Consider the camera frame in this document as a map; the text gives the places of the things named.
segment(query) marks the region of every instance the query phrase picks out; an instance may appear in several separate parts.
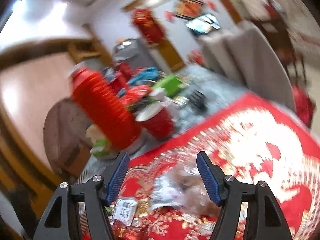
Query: floor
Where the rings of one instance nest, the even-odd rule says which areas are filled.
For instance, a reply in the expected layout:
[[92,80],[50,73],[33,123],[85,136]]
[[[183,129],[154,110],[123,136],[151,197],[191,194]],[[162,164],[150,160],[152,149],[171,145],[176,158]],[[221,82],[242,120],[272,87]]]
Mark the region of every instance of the floor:
[[[302,68],[297,65],[299,75],[302,77]],[[307,75],[307,86],[306,91],[310,98],[317,104],[318,110],[315,111],[311,132],[320,137],[320,66],[319,68],[312,65],[305,65]],[[289,68],[291,76],[294,76],[294,69]]]

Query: metal bolt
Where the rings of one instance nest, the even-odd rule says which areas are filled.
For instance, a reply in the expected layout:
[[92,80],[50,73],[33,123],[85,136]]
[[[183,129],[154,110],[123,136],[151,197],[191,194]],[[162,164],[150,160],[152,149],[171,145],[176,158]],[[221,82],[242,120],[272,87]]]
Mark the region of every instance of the metal bolt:
[[101,180],[101,176],[100,175],[96,175],[92,179],[93,179],[94,182],[98,182],[98,181]]
[[260,185],[261,187],[266,187],[266,186],[267,186],[267,183],[266,183],[265,181],[263,181],[263,180],[260,180],[260,181],[259,181],[259,185]]
[[235,177],[233,177],[232,175],[226,175],[225,179],[226,181],[234,181]]
[[60,188],[66,188],[66,187],[68,187],[68,183],[67,182],[62,182],[60,184]]

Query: tv screen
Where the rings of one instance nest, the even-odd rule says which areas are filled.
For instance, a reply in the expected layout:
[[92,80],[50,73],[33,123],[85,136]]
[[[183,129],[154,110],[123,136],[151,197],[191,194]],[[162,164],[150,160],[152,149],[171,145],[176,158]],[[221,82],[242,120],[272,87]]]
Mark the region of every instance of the tv screen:
[[193,32],[195,36],[207,34],[221,28],[217,18],[211,13],[201,15],[191,21],[188,21],[186,26]]

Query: red paper cup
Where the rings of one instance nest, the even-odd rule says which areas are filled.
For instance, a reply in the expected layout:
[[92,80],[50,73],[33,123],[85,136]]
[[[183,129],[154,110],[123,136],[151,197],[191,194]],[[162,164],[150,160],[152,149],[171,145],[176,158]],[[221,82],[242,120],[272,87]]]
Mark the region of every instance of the red paper cup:
[[145,107],[137,115],[136,122],[140,123],[152,136],[158,139],[165,139],[174,131],[173,121],[160,102]]

